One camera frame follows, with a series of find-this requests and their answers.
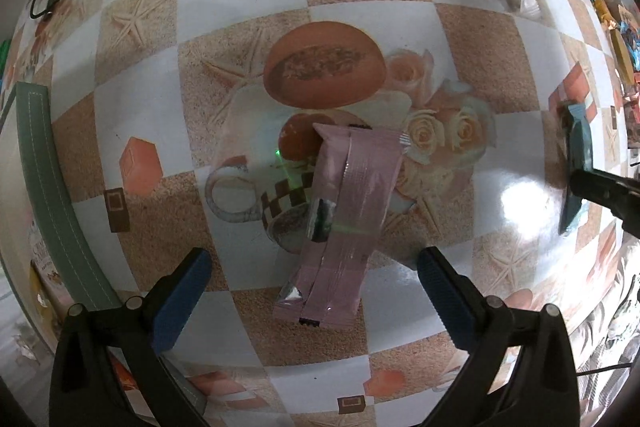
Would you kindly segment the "pink foil snack packet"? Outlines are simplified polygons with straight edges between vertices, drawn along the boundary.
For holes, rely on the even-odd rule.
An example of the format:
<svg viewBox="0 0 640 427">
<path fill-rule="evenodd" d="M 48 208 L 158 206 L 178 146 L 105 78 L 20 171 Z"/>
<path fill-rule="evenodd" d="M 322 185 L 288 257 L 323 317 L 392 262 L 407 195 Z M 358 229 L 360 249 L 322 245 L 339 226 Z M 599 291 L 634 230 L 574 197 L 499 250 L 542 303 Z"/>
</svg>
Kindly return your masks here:
<svg viewBox="0 0 640 427">
<path fill-rule="evenodd" d="M 400 130 L 335 124 L 315 124 L 314 130 L 322 145 L 302 253 L 274 303 L 273 316 L 348 329 L 356 319 L 368 261 L 411 142 Z"/>
</svg>

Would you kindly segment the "light blue snack packet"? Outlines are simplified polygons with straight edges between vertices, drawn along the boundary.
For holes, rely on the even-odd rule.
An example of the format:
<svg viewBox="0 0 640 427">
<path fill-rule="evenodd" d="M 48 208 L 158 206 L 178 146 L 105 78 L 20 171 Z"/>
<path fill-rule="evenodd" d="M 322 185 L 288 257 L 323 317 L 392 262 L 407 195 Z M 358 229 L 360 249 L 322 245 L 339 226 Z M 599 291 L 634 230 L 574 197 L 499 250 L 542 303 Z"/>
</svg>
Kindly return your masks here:
<svg viewBox="0 0 640 427">
<path fill-rule="evenodd" d="M 582 103 L 564 103 L 560 109 L 566 148 L 566 189 L 559 223 L 561 234 L 573 231 L 587 212 L 588 173 L 592 170 L 592 134 Z"/>
</svg>

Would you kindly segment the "white floral cushion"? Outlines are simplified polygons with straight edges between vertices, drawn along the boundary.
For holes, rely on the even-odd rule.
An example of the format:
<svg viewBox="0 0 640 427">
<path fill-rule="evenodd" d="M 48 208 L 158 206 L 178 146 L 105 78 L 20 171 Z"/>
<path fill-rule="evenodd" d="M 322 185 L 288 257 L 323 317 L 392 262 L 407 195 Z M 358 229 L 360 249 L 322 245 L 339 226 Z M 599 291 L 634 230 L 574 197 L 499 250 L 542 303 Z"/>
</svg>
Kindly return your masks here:
<svg viewBox="0 0 640 427">
<path fill-rule="evenodd" d="M 570 335 L 578 372 L 582 413 L 602 411 L 613 403 L 628 378 L 623 365 L 639 351 L 639 244 L 627 243 L 613 284 Z"/>
</svg>

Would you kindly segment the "pink cranberry snack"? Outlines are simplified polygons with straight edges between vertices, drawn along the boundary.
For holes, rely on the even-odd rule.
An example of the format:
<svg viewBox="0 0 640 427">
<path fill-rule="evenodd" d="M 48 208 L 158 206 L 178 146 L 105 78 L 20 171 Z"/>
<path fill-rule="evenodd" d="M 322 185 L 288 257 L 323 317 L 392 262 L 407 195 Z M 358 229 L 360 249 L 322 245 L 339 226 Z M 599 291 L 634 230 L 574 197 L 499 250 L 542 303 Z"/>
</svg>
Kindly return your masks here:
<svg viewBox="0 0 640 427">
<path fill-rule="evenodd" d="M 58 273 L 58 269 L 56 269 L 46 242 L 35 220 L 32 220 L 29 225 L 28 243 L 30 254 L 32 255 L 32 263 L 35 265 L 36 272 L 40 277 L 44 289 L 58 305 L 66 305 L 70 295 L 68 295 L 68 291 L 66 291 L 62 277 L 60 273 Z"/>
</svg>

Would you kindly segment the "clear jar yellow lid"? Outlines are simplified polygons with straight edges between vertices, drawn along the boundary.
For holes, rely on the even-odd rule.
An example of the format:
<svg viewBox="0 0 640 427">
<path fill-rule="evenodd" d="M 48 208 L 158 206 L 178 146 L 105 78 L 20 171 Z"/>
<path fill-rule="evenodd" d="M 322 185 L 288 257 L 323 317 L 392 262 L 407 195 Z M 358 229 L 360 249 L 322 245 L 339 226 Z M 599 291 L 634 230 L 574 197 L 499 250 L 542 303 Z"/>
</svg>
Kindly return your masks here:
<svg viewBox="0 0 640 427">
<path fill-rule="evenodd" d="M 611 39 L 611 46 L 615 54 L 620 79 L 623 80 L 624 83 L 634 84 L 634 66 L 632 66 L 631 56 L 627 50 L 622 34 L 618 29 L 610 29 L 608 35 Z"/>
</svg>

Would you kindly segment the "grey green storage tray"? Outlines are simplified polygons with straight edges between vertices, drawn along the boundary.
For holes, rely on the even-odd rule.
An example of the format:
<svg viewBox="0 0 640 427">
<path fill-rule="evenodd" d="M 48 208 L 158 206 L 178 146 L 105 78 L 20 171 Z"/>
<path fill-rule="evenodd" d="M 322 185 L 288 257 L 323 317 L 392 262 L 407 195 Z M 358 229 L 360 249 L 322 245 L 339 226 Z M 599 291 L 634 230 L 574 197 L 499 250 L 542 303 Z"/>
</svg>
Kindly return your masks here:
<svg viewBox="0 0 640 427">
<path fill-rule="evenodd" d="M 204 398 L 155 352 L 153 288 L 120 301 L 81 232 L 65 186 L 51 128 L 49 92 L 14 84 L 6 111 L 17 141 L 38 228 L 74 302 L 55 348 L 49 391 L 52 426 L 141 426 L 112 362 L 122 351 L 152 416 L 162 426 L 203 426 Z"/>
</svg>

